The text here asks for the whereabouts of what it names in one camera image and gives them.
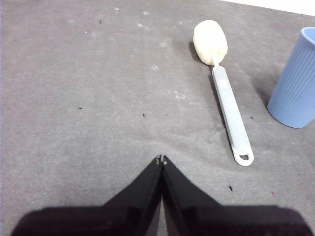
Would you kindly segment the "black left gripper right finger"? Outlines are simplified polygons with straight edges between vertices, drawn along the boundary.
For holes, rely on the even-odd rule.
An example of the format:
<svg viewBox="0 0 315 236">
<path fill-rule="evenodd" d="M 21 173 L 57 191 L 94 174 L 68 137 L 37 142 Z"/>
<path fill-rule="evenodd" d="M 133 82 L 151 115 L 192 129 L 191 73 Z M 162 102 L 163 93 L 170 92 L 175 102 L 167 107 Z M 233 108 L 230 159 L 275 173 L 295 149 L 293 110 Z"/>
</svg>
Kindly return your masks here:
<svg viewBox="0 0 315 236">
<path fill-rule="evenodd" d="M 162 158 L 163 200 L 181 236 L 311 236 L 293 209 L 221 205 L 193 184 L 167 156 Z"/>
</svg>

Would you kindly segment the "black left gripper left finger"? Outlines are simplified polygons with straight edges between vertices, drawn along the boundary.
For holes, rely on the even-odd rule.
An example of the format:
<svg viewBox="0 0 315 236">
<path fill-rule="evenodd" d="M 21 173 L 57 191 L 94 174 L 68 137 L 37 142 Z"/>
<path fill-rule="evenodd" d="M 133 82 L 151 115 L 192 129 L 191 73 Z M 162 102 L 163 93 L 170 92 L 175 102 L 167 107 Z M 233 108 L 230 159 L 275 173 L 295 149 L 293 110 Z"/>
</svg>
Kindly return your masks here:
<svg viewBox="0 0 315 236">
<path fill-rule="evenodd" d="M 47 207 L 23 216 L 14 236 L 144 236 L 161 202 L 163 159 L 101 206 Z"/>
</svg>

